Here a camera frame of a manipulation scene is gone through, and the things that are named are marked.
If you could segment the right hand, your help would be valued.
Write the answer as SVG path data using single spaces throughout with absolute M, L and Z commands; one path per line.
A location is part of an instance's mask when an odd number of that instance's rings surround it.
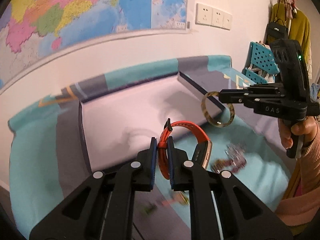
M 304 136 L 304 146 L 310 144 L 318 132 L 318 124 L 313 116 L 306 117 L 305 120 L 296 123 L 288 128 L 283 119 L 278 119 L 278 129 L 282 146 L 287 150 L 293 146 L 292 136 Z

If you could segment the pink sleeve forearm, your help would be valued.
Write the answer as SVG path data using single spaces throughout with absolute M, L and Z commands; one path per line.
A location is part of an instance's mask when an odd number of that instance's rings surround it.
M 319 126 L 315 139 L 302 147 L 287 189 L 275 214 L 298 234 L 319 209 Z

